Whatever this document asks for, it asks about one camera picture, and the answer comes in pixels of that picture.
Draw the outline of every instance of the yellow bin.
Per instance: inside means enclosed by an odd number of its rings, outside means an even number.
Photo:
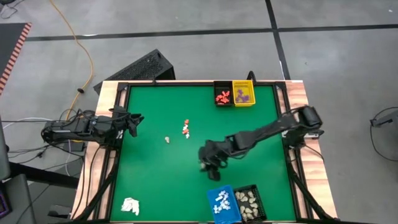
[[[252,106],[256,104],[252,80],[233,80],[232,89],[235,106]]]

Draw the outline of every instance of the gray floor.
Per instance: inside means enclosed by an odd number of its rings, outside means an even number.
[[[61,1],[77,34],[114,34],[195,29],[270,27],[263,0],[115,0]],[[396,1],[272,0],[279,27],[398,24]],[[33,22],[29,36],[70,35],[48,1],[30,0],[0,22]],[[369,139],[369,120],[397,106],[398,30],[352,30],[280,34],[290,76],[304,80],[310,104],[324,120],[321,149],[338,215],[343,220],[396,223],[398,164],[379,157]],[[175,67],[178,79],[244,78],[253,70],[260,79],[283,79],[274,38],[266,34],[191,35],[84,40],[95,63],[96,84],[158,48]],[[84,52],[73,41],[26,42],[0,97],[3,119],[57,119],[70,106],[75,90],[90,72]],[[92,90],[77,108],[95,109]],[[6,129],[13,149],[41,146],[41,124],[15,124]],[[374,130],[376,146],[398,159],[396,131]],[[15,158],[22,162],[26,154]],[[47,151],[28,165],[62,164],[67,154]],[[78,170],[79,164],[70,166]],[[32,198],[42,185],[32,184]],[[59,202],[53,195],[65,198]],[[52,203],[71,205],[74,191],[49,188],[35,204],[45,220]]]

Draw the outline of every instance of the blue bin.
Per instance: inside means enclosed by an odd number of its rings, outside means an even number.
[[[214,212],[214,206],[220,205],[220,201],[216,202],[218,194],[225,190],[228,193],[228,202],[231,209],[223,209],[220,213]],[[214,217],[215,224],[230,224],[240,222],[242,220],[241,213],[239,211],[238,203],[236,202],[235,194],[230,185],[225,185],[217,189],[207,191],[207,199],[210,203],[210,209]]]

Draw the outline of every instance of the yellow cable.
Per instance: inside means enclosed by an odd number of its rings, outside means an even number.
[[[76,38],[75,32],[73,31],[72,27],[70,26],[69,22],[67,21],[67,19],[65,18],[65,16],[63,16],[62,12],[57,8],[57,6],[54,4],[53,0],[50,0],[51,5],[54,7],[55,10],[58,11],[58,13],[61,15],[62,19],[65,21],[65,23],[68,25],[70,31],[72,32],[73,38],[76,41],[76,44],[78,44],[87,54],[88,59],[90,60],[90,67],[91,67],[91,73],[90,73],[90,77],[87,79],[86,83],[81,87],[82,90],[84,90],[86,88],[86,86],[89,84],[89,82],[93,79],[94,77],[94,64],[93,64],[93,60],[91,59],[90,54],[88,53],[87,49],[82,46],[82,44],[79,42],[79,40]],[[67,118],[66,120],[69,118],[70,112],[73,109],[77,98],[79,98],[80,93],[78,92],[75,96],[75,99],[72,101],[72,104],[70,105],[70,110],[68,110],[67,113]]]

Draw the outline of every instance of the white cloth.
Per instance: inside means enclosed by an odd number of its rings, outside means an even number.
[[[126,198],[124,199],[123,205],[122,205],[122,212],[132,212],[135,213],[136,215],[139,214],[139,201],[134,200],[133,198]]]

